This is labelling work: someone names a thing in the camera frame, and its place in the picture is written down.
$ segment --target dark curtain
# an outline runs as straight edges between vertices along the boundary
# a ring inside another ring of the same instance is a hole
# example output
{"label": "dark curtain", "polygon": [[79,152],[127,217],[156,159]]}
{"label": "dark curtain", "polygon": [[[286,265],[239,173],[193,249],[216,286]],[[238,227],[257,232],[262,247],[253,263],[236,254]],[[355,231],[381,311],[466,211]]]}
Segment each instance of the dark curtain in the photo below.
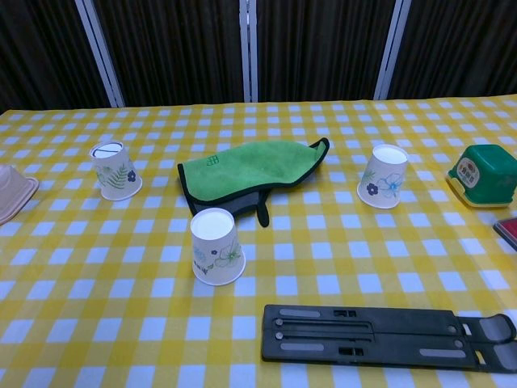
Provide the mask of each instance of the dark curtain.
{"label": "dark curtain", "polygon": [[258,100],[372,99],[394,0],[257,0]]}
{"label": "dark curtain", "polygon": [[238,0],[96,0],[128,106],[243,101]]}
{"label": "dark curtain", "polygon": [[517,93],[516,0],[413,0],[388,97]]}
{"label": "dark curtain", "polygon": [[0,3],[0,113],[109,106],[74,1]]}

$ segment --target gingham tablecloth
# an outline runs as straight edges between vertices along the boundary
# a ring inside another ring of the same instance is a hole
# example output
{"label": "gingham tablecloth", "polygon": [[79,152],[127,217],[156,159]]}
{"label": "gingham tablecloth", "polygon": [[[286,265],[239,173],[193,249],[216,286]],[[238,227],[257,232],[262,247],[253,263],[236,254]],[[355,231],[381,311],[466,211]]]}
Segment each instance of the gingham tablecloth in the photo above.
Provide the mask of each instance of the gingham tablecloth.
{"label": "gingham tablecloth", "polygon": [[[248,141],[331,149],[317,173],[268,200],[271,225],[238,220],[247,266],[213,288],[191,270],[191,219],[176,163]],[[118,139],[144,187],[99,194],[88,150]],[[4,386],[517,386],[514,376],[260,359],[267,303],[506,312],[517,320],[517,255],[492,231],[517,207],[473,210],[444,174],[470,144],[517,155],[517,95],[481,99],[236,103],[0,116],[0,163],[40,190],[0,226]],[[355,188],[372,147],[410,155],[401,203]]]}

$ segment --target green box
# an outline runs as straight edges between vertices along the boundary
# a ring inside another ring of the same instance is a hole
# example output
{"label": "green box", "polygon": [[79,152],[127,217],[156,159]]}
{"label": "green box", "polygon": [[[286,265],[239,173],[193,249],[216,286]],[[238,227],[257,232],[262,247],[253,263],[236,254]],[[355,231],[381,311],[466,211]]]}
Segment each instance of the green box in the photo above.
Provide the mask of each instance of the green box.
{"label": "green box", "polygon": [[500,145],[471,145],[447,178],[471,206],[508,206],[517,186],[517,160]]}

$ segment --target green towel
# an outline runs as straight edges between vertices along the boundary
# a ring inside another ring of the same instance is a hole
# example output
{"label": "green towel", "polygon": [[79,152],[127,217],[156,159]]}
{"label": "green towel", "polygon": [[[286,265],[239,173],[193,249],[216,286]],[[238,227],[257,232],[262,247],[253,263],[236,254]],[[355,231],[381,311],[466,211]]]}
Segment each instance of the green towel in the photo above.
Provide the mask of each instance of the green towel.
{"label": "green towel", "polygon": [[256,141],[180,163],[183,192],[192,214],[208,207],[227,209],[234,216],[257,209],[261,225],[267,226],[269,191],[299,184],[322,162],[329,146],[326,138],[311,146]]}

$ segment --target floral paper cup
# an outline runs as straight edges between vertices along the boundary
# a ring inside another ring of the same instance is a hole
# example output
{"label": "floral paper cup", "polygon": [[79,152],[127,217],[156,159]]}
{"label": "floral paper cup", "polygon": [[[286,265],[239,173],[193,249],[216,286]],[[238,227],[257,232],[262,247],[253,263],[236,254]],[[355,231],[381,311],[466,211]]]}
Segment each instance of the floral paper cup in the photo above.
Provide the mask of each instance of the floral paper cup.
{"label": "floral paper cup", "polygon": [[137,194],[142,187],[142,178],[120,141],[105,141],[90,150],[100,193],[107,200],[125,200]]}
{"label": "floral paper cup", "polygon": [[400,202],[400,188],[406,177],[407,153],[395,145],[381,144],[373,149],[357,195],[370,206],[391,209]]}
{"label": "floral paper cup", "polygon": [[231,213],[219,208],[205,209],[191,221],[192,270],[208,285],[227,285],[246,266]]}

